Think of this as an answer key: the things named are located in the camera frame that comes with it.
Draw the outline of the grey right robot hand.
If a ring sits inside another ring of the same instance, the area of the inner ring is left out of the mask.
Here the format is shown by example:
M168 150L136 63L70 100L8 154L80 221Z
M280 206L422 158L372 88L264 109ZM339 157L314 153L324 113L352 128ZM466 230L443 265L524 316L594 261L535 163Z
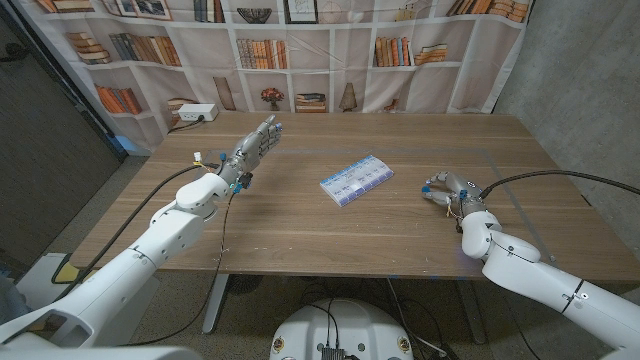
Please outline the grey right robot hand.
M425 199L450 208L461 218L487 210L480 198L482 190L475 183L453 172L436 173L426 181L421 192Z

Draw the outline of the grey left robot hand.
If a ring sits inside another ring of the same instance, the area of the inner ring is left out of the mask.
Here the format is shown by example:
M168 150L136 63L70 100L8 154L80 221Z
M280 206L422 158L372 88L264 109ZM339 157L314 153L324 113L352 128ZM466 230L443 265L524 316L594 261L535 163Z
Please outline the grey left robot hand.
M258 167L260 160L280 142L282 125L276 115L267 117L255 131L246 135L226 158L218 175L229 185L235 185L242 175Z

